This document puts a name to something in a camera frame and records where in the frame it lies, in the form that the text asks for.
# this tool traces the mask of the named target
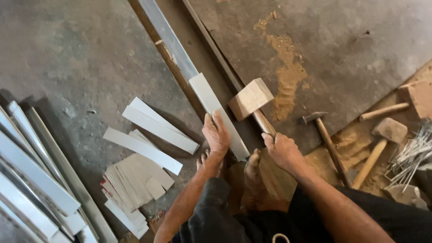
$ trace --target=wooden handle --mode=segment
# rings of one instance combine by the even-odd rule
[[[387,145],[387,142],[388,142],[388,140],[386,138],[381,139],[377,143],[377,145],[375,146],[374,150],[372,150],[371,156],[369,156],[368,160],[366,160],[365,165],[363,165],[359,174],[354,179],[354,182],[353,182],[353,188],[354,189],[358,190],[360,188],[363,181],[366,179],[369,172],[371,171],[372,167],[377,162],[378,157],[381,155],[382,151],[384,150],[385,146]]]
[[[376,111],[368,112],[360,116],[360,121],[369,120],[378,116],[390,114],[392,112],[398,112],[407,109],[410,106],[408,102],[385,107]]]
[[[330,139],[329,134],[327,133],[327,129],[324,127],[323,122],[321,121],[321,118],[318,118],[315,120],[318,126],[318,130],[321,133],[321,137],[324,140],[324,143],[328,149],[328,152],[330,153],[330,157],[333,160],[333,163],[336,167],[336,170],[339,174],[340,179],[342,180],[343,184],[350,188],[351,183],[348,180],[347,172],[345,170],[345,167],[342,164],[342,161],[339,158],[339,155],[337,155],[336,148],[334,147],[334,144],[332,140]]]
[[[276,136],[276,130],[270,124],[269,120],[261,111],[261,109],[254,111],[252,115],[254,116],[255,120],[258,122],[258,125],[261,127],[261,130],[263,130],[263,132],[270,134],[273,138]]]

